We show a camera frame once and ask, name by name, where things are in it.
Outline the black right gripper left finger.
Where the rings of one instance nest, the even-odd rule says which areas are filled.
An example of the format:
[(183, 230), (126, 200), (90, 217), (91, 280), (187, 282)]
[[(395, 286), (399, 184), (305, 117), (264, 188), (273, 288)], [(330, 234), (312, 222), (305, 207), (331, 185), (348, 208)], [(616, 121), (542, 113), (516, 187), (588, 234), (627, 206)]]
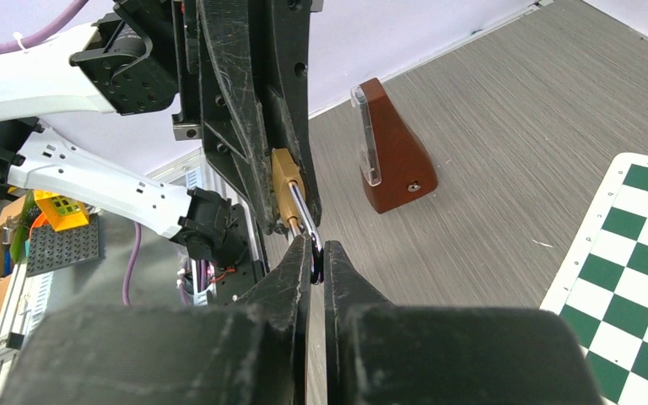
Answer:
[(70, 306), (16, 359), (3, 404), (302, 404), (311, 239), (229, 305)]

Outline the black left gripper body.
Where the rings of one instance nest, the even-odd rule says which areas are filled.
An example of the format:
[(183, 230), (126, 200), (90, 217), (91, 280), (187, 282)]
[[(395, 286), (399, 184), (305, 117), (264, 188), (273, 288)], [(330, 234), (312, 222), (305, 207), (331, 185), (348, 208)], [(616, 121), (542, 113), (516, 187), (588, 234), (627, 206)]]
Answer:
[(115, 1), (96, 35), (70, 56), (122, 115), (162, 111), (179, 90), (172, 1)]

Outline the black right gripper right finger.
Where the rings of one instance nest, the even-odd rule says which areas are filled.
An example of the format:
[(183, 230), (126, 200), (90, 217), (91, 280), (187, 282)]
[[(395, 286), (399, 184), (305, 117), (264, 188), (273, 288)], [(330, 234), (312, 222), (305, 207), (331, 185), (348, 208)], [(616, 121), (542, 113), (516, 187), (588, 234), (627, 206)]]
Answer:
[(394, 305), (323, 250), (331, 404), (599, 404), (569, 326), (536, 309)]

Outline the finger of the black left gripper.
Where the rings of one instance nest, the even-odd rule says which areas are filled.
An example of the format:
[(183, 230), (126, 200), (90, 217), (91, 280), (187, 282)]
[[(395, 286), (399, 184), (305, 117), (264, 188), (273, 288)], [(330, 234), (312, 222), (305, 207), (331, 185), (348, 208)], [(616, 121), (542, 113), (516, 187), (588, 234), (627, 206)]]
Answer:
[(272, 190), (270, 67), (277, 1), (175, 1), (181, 117), (203, 130), (213, 170), (248, 204), (262, 233), (278, 228)]
[(271, 1), (274, 78), (286, 104), (291, 129), (284, 144), (301, 170), (305, 183), (306, 206), (315, 225), (321, 224), (321, 197), (318, 190), (309, 138), (308, 56), (310, 1)]

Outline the brass padlock with long shackle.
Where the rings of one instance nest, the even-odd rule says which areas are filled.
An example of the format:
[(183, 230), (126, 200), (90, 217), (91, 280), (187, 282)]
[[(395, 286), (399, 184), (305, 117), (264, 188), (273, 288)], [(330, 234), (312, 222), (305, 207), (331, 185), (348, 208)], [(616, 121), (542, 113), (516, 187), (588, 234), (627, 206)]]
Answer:
[(313, 264), (310, 281), (312, 284), (322, 284), (324, 281), (322, 258), (324, 244), (313, 216), (306, 205), (300, 168), (286, 148), (274, 149), (271, 159), (273, 191), (280, 218), (292, 235), (306, 234), (311, 238)]

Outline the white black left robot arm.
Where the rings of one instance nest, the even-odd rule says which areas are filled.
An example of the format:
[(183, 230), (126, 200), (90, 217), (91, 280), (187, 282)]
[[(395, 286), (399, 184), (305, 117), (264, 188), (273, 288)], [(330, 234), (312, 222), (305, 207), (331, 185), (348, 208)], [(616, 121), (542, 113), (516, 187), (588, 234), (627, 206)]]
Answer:
[(222, 267), (240, 263), (229, 201), (133, 174), (45, 129), (45, 115), (132, 116), (167, 109), (175, 133), (202, 141), (214, 170), (250, 205), (266, 234), (288, 222), (293, 164), (305, 219), (321, 222), (308, 136), (312, 1), (117, 1), (70, 26), (75, 1), (39, 32), (0, 44), (0, 198), (44, 190), (140, 223)]

